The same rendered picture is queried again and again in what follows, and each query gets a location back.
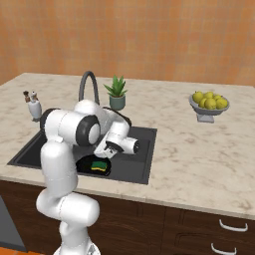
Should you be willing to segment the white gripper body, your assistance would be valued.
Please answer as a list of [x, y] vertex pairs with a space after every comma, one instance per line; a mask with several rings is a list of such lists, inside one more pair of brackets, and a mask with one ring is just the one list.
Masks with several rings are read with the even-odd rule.
[[99, 158], [111, 159], [117, 154], [117, 151], [113, 148], [108, 148], [104, 140], [100, 142], [97, 148], [94, 150], [94, 155]]

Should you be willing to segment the green and yellow sponge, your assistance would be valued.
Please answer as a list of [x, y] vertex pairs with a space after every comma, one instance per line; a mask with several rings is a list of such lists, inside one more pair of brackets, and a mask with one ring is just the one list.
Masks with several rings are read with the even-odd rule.
[[108, 164], [104, 161], [94, 161], [91, 165], [91, 170], [106, 171]]

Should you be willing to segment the black pan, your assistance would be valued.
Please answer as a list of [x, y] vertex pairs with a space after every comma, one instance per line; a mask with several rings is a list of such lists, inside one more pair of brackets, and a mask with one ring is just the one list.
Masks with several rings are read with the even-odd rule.
[[[91, 165], [94, 161], [104, 161], [108, 164], [108, 168], [106, 171], [96, 171], [91, 170]], [[81, 173], [87, 174], [95, 174], [95, 175], [102, 175], [108, 176], [111, 173], [112, 164], [108, 158], [99, 158], [96, 157], [94, 154], [83, 156], [76, 162], [77, 171]]]

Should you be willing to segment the black sink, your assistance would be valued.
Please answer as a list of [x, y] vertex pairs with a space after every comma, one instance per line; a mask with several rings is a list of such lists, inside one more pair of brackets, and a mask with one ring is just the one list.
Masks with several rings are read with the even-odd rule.
[[[137, 154], [118, 153], [111, 158], [111, 171], [105, 179], [148, 184], [156, 133], [156, 128], [131, 127], [128, 135], [138, 139], [139, 151]], [[45, 142], [45, 134], [39, 130], [8, 164], [40, 169], [40, 150]], [[80, 170], [78, 174], [104, 178], [103, 175]]]

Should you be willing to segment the green plant in grey pot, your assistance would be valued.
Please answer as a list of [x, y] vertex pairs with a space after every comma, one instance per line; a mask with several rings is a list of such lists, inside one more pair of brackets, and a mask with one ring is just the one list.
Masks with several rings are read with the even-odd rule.
[[105, 86], [110, 96], [110, 107], [115, 111], [121, 111], [126, 106], [126, 81], [124, 77], [113, 77], [112, 85]]

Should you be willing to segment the dark grey curved tap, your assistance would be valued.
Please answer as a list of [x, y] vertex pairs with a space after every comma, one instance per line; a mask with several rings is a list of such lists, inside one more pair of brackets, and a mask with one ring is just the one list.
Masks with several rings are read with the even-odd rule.
[[80, 82], [80, 87], [79, 87], [79, 102], [84, 99], [84, 92], [85, 92], [85, 85], [87, 78], [90, 77], [93, 83], [93, 88], [94, 88], [94, 102], [98, 105], [100, 105], [100, 98], [99, 98], [99, 90], [98, 90], [98, 83], [96, 80], [96, 77], [92, 71], [86, 71], [84, 72], [81, 82]]

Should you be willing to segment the white pot of tools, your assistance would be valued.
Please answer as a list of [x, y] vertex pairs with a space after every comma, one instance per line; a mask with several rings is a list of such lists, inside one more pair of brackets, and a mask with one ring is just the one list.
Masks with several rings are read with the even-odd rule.
[[34, 121], [38, 121], [42, 115], [42, 107], [36, 92], [24, 91], [25, 102]]

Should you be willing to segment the dark wood cupboard door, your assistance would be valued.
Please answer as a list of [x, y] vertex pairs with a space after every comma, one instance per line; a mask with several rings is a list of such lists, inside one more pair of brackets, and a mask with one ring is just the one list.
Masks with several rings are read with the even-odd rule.
[[89, 228], [102, 255], [159, 255], [164, 226], [163, 206], [103, 196], [100, 217]]

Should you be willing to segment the grey fruit bowl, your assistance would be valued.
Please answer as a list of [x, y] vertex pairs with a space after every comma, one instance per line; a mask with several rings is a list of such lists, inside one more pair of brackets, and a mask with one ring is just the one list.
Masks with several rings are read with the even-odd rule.
[[221, 115], [223, 112], [227, 111], [230, 105], [227, 105], [226, 108], [218, 110], [208, 110], [203, 109], [198, 106], [198, 104], [193, 100], [192, 96], [189, 96], [189, 103], [196, 112], [197, 120], [201, 123], [214, 123], [214, 117]]

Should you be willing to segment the dark wood drawer front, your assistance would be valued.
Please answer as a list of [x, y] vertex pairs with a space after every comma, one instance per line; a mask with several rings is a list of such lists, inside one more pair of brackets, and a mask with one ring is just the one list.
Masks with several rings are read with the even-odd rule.
[[177, 233], [174, 246], [196, 255], [255, 255], [255, 244], [201, 233]]
[[[248, 224], [247, 232], [233, 232], [221, 228], [219, 219], [225, 225], [243, 227]], [[198, 212], [194, 210], [179, 210], [178, 225], [191, 232], [212, 233], [220, 236], [235, 236], [241, 238], [255, 237], [255, 220], [248, 220], [237, 217], [230, 217], [219, 214]]]

